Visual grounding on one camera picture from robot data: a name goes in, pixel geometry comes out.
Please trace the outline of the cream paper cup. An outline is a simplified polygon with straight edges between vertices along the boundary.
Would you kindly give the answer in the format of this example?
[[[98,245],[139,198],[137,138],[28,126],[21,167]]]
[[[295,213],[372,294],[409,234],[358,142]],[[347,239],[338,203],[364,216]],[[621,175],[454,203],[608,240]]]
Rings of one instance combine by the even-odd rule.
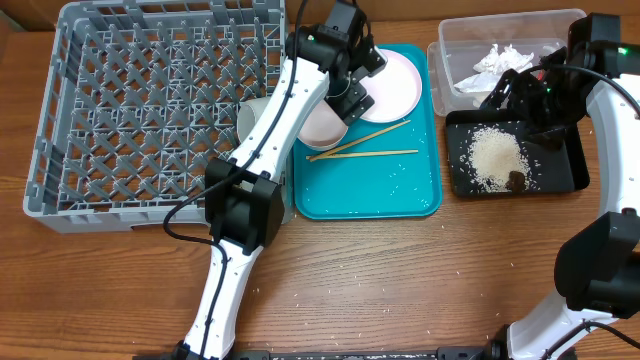
[[[262,116],[270,97],[247,100],[239,108],[236,121],[236,133],[240,143],[250,134],[251,130]]]

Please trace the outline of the white napkin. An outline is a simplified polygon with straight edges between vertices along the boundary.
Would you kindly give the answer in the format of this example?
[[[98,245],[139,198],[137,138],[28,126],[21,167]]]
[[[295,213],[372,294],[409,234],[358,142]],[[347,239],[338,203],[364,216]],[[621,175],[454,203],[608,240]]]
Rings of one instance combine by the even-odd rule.
[[[473,105],[478,107],[505,71],[513,69],[522,72],[532,67],[533,58],[533,52],[523,54],[512,45],[499,50],[499,46],[493,44],[489,53],[473,66],[475,74],[455,83],[454,88],[463,94],[472,95]]]

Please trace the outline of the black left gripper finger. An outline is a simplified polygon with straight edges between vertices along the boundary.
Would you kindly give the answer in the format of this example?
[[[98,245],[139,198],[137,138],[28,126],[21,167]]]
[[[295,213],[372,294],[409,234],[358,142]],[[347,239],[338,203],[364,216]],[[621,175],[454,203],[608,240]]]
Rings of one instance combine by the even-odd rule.
[[[387,64],[387,57],[375,45],[361,45],[351,57],[349,63],[350,80],[359,82],[365,77],[380,73]]]
[[[351,126],[375,104],[375,100],[362,84],[356,82],[349,83],[336,95],[328,95],[327,104],[346,126]]]

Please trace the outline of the pile of white rice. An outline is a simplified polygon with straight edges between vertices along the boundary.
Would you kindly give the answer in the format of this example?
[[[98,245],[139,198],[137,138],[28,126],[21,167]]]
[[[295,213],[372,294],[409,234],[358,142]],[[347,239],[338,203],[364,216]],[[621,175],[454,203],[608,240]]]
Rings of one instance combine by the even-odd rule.
[[[463,172],[470,176],[477,193],[511,192],[506,188],[510,171],[525,175],[524,191],[537,186],[528,156],[515,135],[496,126],[474,128],[468,135],[470,139],[463,143],[460,160]]]

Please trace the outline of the small pink bowl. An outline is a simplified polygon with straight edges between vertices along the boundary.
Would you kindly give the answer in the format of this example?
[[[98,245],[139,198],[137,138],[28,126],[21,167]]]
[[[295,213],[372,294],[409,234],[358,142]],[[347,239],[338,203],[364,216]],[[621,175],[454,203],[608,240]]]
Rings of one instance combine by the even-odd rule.
[[[346,135],[348,127],[322,100],[304,122],[298,140],[316,151],[327,151],[336,147]]]

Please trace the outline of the brown food scrap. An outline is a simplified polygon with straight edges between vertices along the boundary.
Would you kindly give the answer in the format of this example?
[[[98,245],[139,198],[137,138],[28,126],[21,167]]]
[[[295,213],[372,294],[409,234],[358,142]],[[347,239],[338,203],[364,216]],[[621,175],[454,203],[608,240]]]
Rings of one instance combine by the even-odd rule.
[[[513,193],[523,192],[527,188],[525,175],[519,171],[510,171],[506,188]]]

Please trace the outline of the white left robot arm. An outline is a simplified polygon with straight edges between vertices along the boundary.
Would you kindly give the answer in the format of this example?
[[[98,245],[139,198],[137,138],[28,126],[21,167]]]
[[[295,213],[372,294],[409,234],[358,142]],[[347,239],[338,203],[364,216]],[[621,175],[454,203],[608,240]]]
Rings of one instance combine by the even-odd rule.
[[[284,219],[283,171],[304,122],[321,102],[344,125],[361,118],[374,100],[360,81],[386,63],[354,1],[336,2],[322,24],[296,24],[278,84],[256,124],[229,159],[209,161],[204,190],[187,200],[205,203],[211,263],[196,319],[174,358],[230,353],[251,269]]]

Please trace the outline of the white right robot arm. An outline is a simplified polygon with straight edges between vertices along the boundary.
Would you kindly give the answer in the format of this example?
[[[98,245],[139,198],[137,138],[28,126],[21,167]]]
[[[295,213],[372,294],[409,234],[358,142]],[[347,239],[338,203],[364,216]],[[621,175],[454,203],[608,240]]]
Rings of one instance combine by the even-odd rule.
[[[530,141],[547,146],[590,117],[597,140],[597,219],[560,248],[554,290],[506,328],[488,355],[559,359],[595,329],[639,311],[639,48],[622,42],[617,15],[591,13],[569,27],[567,46],[532,68],[507,71],[482,110],[507,107]]]

